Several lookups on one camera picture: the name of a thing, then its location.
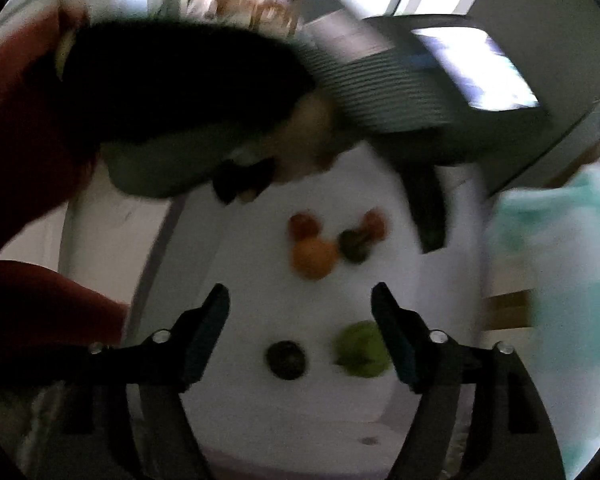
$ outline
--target dark fruit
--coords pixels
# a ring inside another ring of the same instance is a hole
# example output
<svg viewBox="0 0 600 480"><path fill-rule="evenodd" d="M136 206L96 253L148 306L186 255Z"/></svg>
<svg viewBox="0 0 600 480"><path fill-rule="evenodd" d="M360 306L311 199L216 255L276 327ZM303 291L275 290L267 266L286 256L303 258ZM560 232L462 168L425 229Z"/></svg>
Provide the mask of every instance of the dark fruit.
<svg viewBox="0 0 600 480"><path fill-rule="evenodd" d="M389 224L380 208L373 208L365 213L362 218L360 230L370 236L374 242L385 240L389 234Z"/></svg>
<svg viewBox="0 0 600 480"><path fill-rule="evenodd" d="M233 202L236 196L250 202L267 189L275 171L273 158L266 158L252 166L239 166L232 160L226 160L218 166L212 178L214 192L225 204Z"/></svg>
<svg viewBox="0 0 600 480"><path fill-rule="evenodd" d="M280 379L293 381L306 372L306 356L302 347L293 341L279 341L267 348L265 355L269 370Z"/></svg>
<svg viewBox="0 0 600 480"><path fill-rule="evenodd" d="M303 278L321 280L333 270L339 257L335 243L306 238L291 250L291 266Z"/></svg>
<svg viewBox="0 0 600 480"><path fill-rule="evenodd" d="M347 229L338 236L340 253L352 264L366 262L371 254L372 245L373 241L368 234L354 229Z"/></svg>
<svg viewBox="0 0 600 480"><path fill-rule="evenodd" d="M289 237L299 242L305 238L315 238L320 234L322 226L311 213L296 213L289 219Z"/></svg>

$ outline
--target white wall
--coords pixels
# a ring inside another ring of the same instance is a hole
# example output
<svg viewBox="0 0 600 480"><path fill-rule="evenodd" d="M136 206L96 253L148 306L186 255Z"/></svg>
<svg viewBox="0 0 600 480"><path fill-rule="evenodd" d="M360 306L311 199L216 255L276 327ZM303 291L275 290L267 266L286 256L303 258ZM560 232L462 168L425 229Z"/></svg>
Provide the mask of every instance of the white wall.
<svg viewBox="0 0 600 480"><path fill-rule="evenodd" d="M168 201L139 200L113 187L98 165L72 203L62 241L62 273L117 301L130 303Z"/></svg>
<svg viewBox="0 0 600 480"><path fill-rule="evenodd" d="M0 260L17 260L58 270L66 204L28 224L0 251Z"/></svg>
<svg viewBox="0 0 600 480"><path fill-rule="evenodd" d="M476 0L469 14L501 44L554 120L554 127L535 141L482 161L488 187L494 189L600 98L600 10L593 0Z"/></svg>

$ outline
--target red sleeve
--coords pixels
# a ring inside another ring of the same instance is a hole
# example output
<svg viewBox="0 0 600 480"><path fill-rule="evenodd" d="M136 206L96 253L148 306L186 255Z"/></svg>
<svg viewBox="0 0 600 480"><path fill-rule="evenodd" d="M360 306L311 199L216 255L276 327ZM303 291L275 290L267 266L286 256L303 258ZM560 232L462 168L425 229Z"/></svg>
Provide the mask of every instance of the red sleeve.
<svg viewBox="0 0 600 480"><path fill-rule="evenodd" d="M91 174L96 146L68 131L53 65L40 63L58 44L61 20L49 10L0 44L0 249Z"/></svg>
<svg viewBox="0 0 600 480"><path fill-rule="evenodd" d="M39 345L117 344L126 310L45 267L0 260L0 361Z"/></svg>

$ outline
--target metal screw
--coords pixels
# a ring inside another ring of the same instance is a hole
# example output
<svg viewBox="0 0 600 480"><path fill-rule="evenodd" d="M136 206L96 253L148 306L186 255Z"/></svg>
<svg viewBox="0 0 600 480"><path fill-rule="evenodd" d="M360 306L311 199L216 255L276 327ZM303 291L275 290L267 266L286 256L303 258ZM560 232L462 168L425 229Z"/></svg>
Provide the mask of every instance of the metal screw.
<svg viewBox="0 0 600 480"><path fill-rule="evenodd" d="M89 353L93 355L99 354L100 352L102 352L103 348L104 345L102 343L91 343L89 345Z"/></svg>
<svg viewBox="0 0 600 480"><path fill-rule="evenodd" d="M434 343L442 345L449 341L449 336L442 332L442 330L432 330L429 333L429 339L431 339Z"/></svg>
<svg viewBox="0 0 600 480"><path fill-rule="evenodd" d="M500 341L496 345L496 348L498 349L499 352L503 353L504 355L511 355L511 354L513 354L513 346L511 346L508 343L505 343L504 341Z"/></svg>
<svg viewBox="0 0 600 480"><path fill-rule="evenodd" d="M154 340L154 343L166 343L171 337L171 332L169 332L167 329L164 330L158 330L158 332L155 332L154 335L151 336L151 339Z"/></svg>

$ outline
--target orange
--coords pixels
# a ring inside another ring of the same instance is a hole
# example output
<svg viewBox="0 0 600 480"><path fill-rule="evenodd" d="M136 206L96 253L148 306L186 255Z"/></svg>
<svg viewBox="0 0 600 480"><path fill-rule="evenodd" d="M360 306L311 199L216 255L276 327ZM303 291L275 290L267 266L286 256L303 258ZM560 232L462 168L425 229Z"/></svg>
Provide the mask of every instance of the orange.
<svg viewBox="0 0 600 480"><path fill-rule="evenodd" d="M296 242L291 251L291 266L305 279L321 280L338 263L340 255L334 242L317 237Z"/></svg>

